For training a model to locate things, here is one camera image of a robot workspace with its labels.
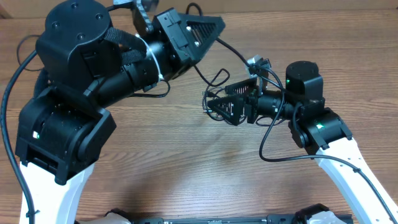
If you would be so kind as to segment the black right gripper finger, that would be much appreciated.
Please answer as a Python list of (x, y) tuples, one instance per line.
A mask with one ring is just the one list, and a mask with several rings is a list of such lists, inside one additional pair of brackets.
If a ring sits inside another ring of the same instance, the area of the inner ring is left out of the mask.
[(249, 78), (228, 86), (225, 86), (224, 91), (227, 95), (243, 94), (248, 89), (252, 89), (257, 86), (256, 78)]
[(215, 121), (226, 121), (230, 125), (242, 124), (244, 115), (244, 97), (242, 95), (231, 95), (216, 98), (207, 102), (208, 112), (211, 119)]

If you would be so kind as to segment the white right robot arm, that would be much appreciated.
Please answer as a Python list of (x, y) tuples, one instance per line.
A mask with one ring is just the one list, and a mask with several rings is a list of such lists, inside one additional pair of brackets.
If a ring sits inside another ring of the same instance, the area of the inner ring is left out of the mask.
[(214, 95), (206, 112), (237, 126), (242, 120), (255, 123), (270, 118), (287, 121), (292, 139), (306, 150), (302, 156), (267, 158), (261, 142), (259, 156), (266, 162), (313, 159), (334, 182), (360, 223), (397, 223), (397, 205), (377, 180), (349, 127), (325, 106), (323, 78), (318, 65), (309, 61), (291, 63), (282, 82), (268, 60), (249, 62), (250, 78)]

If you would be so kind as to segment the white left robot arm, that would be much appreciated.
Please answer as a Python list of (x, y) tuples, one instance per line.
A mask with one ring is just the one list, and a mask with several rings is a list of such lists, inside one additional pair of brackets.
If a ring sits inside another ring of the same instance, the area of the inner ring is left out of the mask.
[(183, 75), (223, 31), (220, 17), (168, 9), (149, 19), (140, 1), (136, 34), (113, 26), (98, 1), (64, 1), (45, 20), (34, 56), (44, 67), (19, 114), (16, 155), (29, 192), (21, 223), (74, 223), (84, 186), (116, 129), (108, 107), (150, 95)]

